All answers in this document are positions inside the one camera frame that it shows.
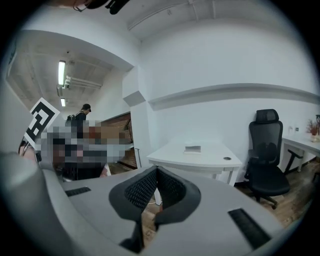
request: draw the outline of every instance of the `chair headrest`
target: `chair headrest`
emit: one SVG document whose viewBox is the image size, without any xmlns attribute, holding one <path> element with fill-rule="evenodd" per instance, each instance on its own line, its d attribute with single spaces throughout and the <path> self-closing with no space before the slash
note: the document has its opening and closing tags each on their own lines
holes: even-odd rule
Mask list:
<svg viewBox="0 0 320 256">
<path fill-rule="evenodd" d="M 274 109 L 261 109 L 256 111 L 255 122 L 259 124 L 270 124 L 279 121 L 277 111 Z"/>
</svg>

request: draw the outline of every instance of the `fluorescent light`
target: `fluorescent light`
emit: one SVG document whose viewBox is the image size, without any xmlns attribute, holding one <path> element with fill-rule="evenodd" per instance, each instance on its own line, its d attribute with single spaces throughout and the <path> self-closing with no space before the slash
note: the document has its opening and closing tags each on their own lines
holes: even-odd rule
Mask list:
<svg viewBox="0 0 320 256">
<path fill-rule="evenodd" d="M 58 84 L 63 86 L 64 85 L 64 78 L 65 78 L 65 66 L 66 62 L 60 60 L 58 66 Z"/>
<path fill-rule="evenodd" d="M 61 105 L 62 105 L 62 107 L 66 106 L 66 100 L 64 98 L 61 99 Z"/>
</svg>

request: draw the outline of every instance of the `baseball cap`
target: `baseball cap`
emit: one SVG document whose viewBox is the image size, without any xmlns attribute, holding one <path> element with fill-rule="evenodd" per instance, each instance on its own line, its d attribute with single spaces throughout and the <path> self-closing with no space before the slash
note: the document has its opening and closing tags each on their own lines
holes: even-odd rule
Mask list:
<svg viewBox="0 0 320 256">
<path fill-rule="evenodd" d="M 91 106 L 89 104 L 87 104 L 87 103 L 83 104 L 82 109 L 83 110 L 90 110 L 89 112 L 91 112 Z"/>
</svg>

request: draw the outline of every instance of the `potted plant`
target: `potted plant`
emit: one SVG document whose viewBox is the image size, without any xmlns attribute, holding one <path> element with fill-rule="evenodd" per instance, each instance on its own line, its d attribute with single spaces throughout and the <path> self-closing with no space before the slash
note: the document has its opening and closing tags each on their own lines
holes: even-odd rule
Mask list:
<svg viewBox="0 0 320 256">
<path fill-rule="evenodd" d="M 318 123 L 313 122 L 311 119 L 309 119 L 306 131 L 307 133 L 311 133 L 311 141 L 316 142 L 317 141 L 317 133 L 318 133 Z"/>
</svg>

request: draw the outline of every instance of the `backpack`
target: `backpack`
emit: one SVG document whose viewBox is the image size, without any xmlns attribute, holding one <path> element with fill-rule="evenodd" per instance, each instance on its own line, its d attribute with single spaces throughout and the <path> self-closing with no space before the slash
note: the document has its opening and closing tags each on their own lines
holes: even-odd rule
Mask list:
<svg viewBox="0 0 320 256">
<path fill-rule="evenodd" d="M 72 121 L 74 120 L 77 120 L 76 116 L 79 115 L 80 113 L 83 113 L 82 111 L 80 111 L 78 114 L 71 114 L 71 115 L 68 115 L 68 117 L 66 118 L 66 121 L 65 123 L 66 124 L 71 124 Z"/>
</svg>

